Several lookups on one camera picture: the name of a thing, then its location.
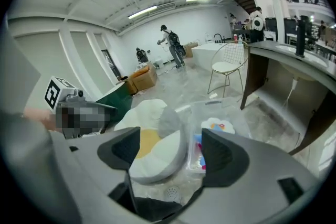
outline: sink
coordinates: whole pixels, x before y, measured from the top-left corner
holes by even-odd
[[[284,51],[288,51],[288,52],[292,52],[292,53],[295,53],[296,52],[296,49],[295,48],[292,48],[292,47],[289,47],[289,46],[285,46],[285,45],[277,45],[276,48],[278,49],[281,49],[281,50],[284,50]],[[324,61],[323,59],[321,59],[320,57],[310,53],[310,52],[306,52],[304,53],[304,58],[307,59],[308,61],[311,61],[311,62],[314,62],[314,63],[317,63],[323,67],[328,67],[328,64],[326,61]]]

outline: column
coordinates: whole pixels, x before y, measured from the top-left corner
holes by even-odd
[[[285,43],[285,22],[283,21],[283,12],[280,0],[272,0],[275,17],[278,26],[278,42]]]
[[[90,77],[85,68],[85,65],[80,59],[66,22],[61,24],[59,36],[65,55],[68,58],[69,64],[75,73],[75,76],[83,86],[83,91],[88,94],[89,99],[92,101],[97,101],[102,97],[102,93]]]
[[[106,73],[107,77],[111,81],[112,85],[115,86],[118,83],[117,78],[115,77],[114,73],[112,72],[111,68],[109,67],[109,64],[105,60],[105,57],[103,53],[101,52],[101,49],[99,47],[99,44],[97,42],[97,39],[92,31],[88,31],[86,33],[89,43],[91,45],[91,48],[94,52],[94,55],[96,55],[98,62],[100,63],[101,67],[103,68],[104,72]]]

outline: jeans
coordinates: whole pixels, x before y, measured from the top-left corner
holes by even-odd
[[[180,54],[177,54],[176,53],[176,50],[175,50],[175,48],[174,48],[174,46],[169,46],[169,51],[170,51],[170,53],[172,54],[172,56],[173,56],[173,58],[174,58],[174,60],[175,60],[175,62],[176,62],[176,65],[178,66],[178,67],[181,67],[182,65],[181,65],[181,63],[183,63],[183,59],[182,59],[182,56],[180,55]]]

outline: white cushion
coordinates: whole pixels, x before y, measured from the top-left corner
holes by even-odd
[[[227,73],[239,68],[240,65],[236,63],[229,63],[229,62],[216,62],[212,65],[212,69],[216,72],[220,73]]]

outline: box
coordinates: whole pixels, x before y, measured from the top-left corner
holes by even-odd
[[[127,78],[125,80],[121,80],[117,83],[117,85],[122,83],[122,82],[125,82],[126,87],[128,88],[131,95],[136,94],[138,92],[138,89],[136,88],[132,78]]]
[[[197,42],[192,42],[192,43],[189,43],[189,44],[185,45],[185,52],[186,52],[185,56],[186,56],[186,58],[193,57],[193,52],[192,52],[191,49],[195,48],[197,46],[198,46]]]
[[[205,173],[200,165],[202,152],[197,146],[194,136],[194,134],[202,133],[201,123],[203,121],[207,121],[209,118],[228,121],[233,125],[235,135],[251,138],[245,117],[238,103],[232,97],[192,103],[191,111],[192,114],[187,128],[190,136],[187,170],[192,173]]]
[[[136,78],[132,78],[131,76],[132,81],[134,85],[136,86],[136,88],[138,89],[138,91],[148,89],[150,87],[155,86],[156,84],[157,74],[155,71],[155,66],[151,62],[148,62],[148,66],[149,66],[149,71],[147,73],[142,74]]]

